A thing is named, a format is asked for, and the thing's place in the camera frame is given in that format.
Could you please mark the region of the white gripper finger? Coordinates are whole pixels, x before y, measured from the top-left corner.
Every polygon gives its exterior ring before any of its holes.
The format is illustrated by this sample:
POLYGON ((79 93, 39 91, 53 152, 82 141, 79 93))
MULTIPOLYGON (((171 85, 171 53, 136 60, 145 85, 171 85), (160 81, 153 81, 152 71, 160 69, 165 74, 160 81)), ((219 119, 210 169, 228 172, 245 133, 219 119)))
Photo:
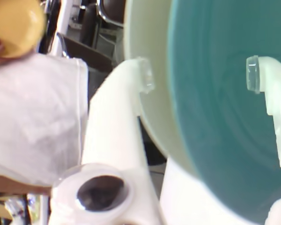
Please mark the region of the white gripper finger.
POLYGON ((140 93, 154 88, 145 58, 126 60, 89 104, 81 165, 65 172, 51 195, 51 225, 163 225, 141 128, 140 93))
POLYGON ((278 159, 281 167, 281 62, 257 55, 246 59, 247 89, 265 95, 266 113, 273 117, 278 159))

